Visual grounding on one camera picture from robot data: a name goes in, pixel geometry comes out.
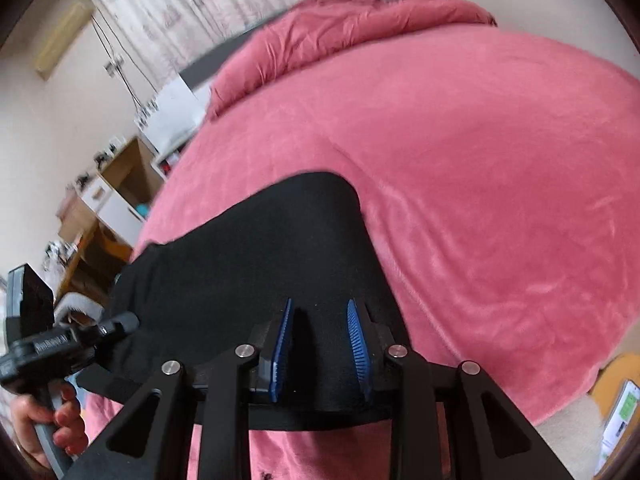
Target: metal bolt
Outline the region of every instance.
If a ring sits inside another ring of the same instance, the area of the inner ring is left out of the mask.
[[[480,373],[480,365],[473,361],[465,361],[462,363],[462,371],[469,375],[478,375]]]
[[[402,345],[391,345],[388,352],[391,357],[395,357],[396,359],[405,357],[409,353],[406,347]]]
[[[180,363],[178,361],[167,361],[162,365],[162,373],[165,375],[177,374],[180,371]]]
[[[236,355],[238,357],[251,357],[255,352],[255,348],[251,345],[240,345],[236,347]]]

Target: bed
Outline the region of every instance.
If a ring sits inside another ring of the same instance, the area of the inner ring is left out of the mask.
[[[640,314],[639,105],[628,73],[464,0],[306,0],[221,67],[136,253],[286,176],[338,173],[414,348],[479,362],[539,424]],[[118,407],[91,409],[95,434]],[[254,478],[384,478],[386,444],[384,422],[254,432]]]

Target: gray handle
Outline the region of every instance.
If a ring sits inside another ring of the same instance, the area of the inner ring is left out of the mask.
[[[59,387],[52,383],[48,388],[41,388],[35,395],[38,402],[50,410],[56,410],[62,406]],[[44,454],[51,464],[51,468],[58,480],[60,480],[73,465],[73,459],[66,454],[64,449],[53,443],[53,434],[59,429],[56,424],[36,424],[36,434],[42,445]]]

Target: wooden furniture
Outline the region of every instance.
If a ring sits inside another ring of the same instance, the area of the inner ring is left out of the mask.
[[[78,245],[56,291],[84,294],[106,304],[115,275],[126,264],[144,219],[136,206],[150,203],[164,181],[151,168],[154,153],[131,139],[75,199],[58,236]]]

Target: finger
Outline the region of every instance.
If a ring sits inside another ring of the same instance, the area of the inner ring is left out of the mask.
[[[89,437],[85,434],[78,437],[75,441],[65,447],[68,455],[79,455],[89,446]]]
[[[53,434],[53,443],[61,448],[71,446],[84,435],[84,420],[78,418],[67,428],[60,428]]]
[[[76,389],[72,384],[63,381],[60,384],[60,396],[62,396],[62,400],[73,400],[76,398]]]
[[[23,395],[12,400],[11,415],[15,436],[24,450],[33,456],[41,453],[42,446],[33,423],[49,424],[53,422],[53,412],[40,405],[33,396]]]
[[[77,399],[68,400],[56,411],[56,424],[68,426],[80,417],[80,402]]]
[[[30,395],[16,397],[11,403],[11,414],[17,422],[33,421],[39,424],[53,422],[53,412]]]

